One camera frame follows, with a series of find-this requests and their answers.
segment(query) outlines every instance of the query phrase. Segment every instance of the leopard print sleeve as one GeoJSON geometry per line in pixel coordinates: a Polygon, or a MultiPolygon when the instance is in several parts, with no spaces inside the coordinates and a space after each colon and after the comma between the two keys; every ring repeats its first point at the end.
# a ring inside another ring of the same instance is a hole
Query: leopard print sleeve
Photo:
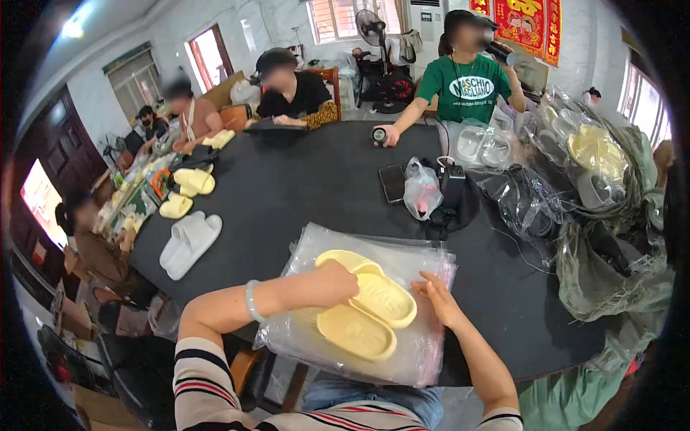
{"type": "Polygon", "coordinates": [[[306,123],[307,130],[316,130],[324,124],[338,120],[338,107],[332,100],[325,101],[317,112],[300,118],[306,123]]]}

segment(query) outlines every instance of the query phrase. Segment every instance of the necklace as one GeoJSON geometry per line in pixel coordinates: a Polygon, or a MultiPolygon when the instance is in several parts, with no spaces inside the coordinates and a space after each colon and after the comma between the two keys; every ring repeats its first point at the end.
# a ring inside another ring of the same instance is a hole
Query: necklace
{"type": "MultiPolygon", "coordinates": [[[[453,61],[453,64],[455,65],[455,71],[457,71],[457,73],[459,73],[462,78],[465,78],[465,76],[462,74],[462,72],[460,72],[460,67],[457,65],[457,62],[455,62],[455,59],[452,56],[451,56],[451,60],[453,61]]],[[[470,72],[467,75],[468,77],[472,76],[472,71],[474,70],[474,65],[476,62],[477,62],[477,57],[475,57],[474,61],[472,61],[472,67],[470,68],[470,72]]],[[[465,90],[469,90],[470,89],[470,83],[467,80],[463,81],[462,87],[465,90]]]]}

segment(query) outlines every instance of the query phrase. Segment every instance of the black table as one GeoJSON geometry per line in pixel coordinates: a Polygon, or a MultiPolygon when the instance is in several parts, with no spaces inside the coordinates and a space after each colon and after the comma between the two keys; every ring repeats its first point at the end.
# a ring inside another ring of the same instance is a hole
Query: black table
{"type": "MultiPolygon", "coordinates": [[[[403,204],[385,202],[377,171],[412,156],[435,159],[436,129],[414,125],[396,148],[376,148],[370,138],[375,124],[329,124],[293,145],[269,146],[239,133],[221,152],[214,192],[195,197],[191,210],[223,219],[216,242],[182,280],[173,281],[158,260],[175,221],[154,214],[139,233],[131,264],[184,305],[206,292],[278,277],[290,258],[290,243],[310,221],[339,232],[424,238],[403,204]]],[[[558,278],[525,264],[515,243],[492,227],[507,231],[493,204],[483,199],[472,223],[448,238],[459,266],[453,296],[513,377],[550,374],[599,353],[610,321],[571,324],[573,317],[558,299],[558,278]]],[[[540,262],[528,245],[521,249],[530,262],[540,262]]],[[[256,327],[236,334],[251,341],[256,327]]],[[[448,331],[439,385],[469,384],[464,357],[448,331]]]]}

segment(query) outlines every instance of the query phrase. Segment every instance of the striped shirt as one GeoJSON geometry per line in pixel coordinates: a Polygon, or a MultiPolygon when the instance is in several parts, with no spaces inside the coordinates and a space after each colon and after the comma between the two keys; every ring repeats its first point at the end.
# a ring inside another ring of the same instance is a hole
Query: striped shirt
{"type": "MultiPolygon", "coordinates": [[[[257,422],[240,408],[223,350],[201,338],[177,343],[172,388],[180,431],[427,431],[410,410],[365,400],[257,422]]],[[[477,430],[522,431],[522,418],[514,409],[497,410],[486,415],[477,430]]]]}

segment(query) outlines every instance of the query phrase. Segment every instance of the black t-shirt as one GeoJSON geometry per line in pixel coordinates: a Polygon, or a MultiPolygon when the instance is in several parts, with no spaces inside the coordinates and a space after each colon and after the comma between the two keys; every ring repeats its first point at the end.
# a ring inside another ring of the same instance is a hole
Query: black t-shirt
{"type": "Polygon", "coordinates": [[[162,118],[156,118],[151,123],[150,127],[147,127],[144,132],[146,133],[146,140],[150,141],[154,135],[160,138],[168,131],[168,123],[162,118]]]}
{"type": "Polygon", "coordinates": [[[295,76],[297,77],[297,92],[292,103],[288,103],[282,93],[266,91],[257,108],[257,114],[261,118],[279,115],[300,118],[317,112],[323,102],[332,99],[326,84],[318,74],[295,72],[295,76]]]}

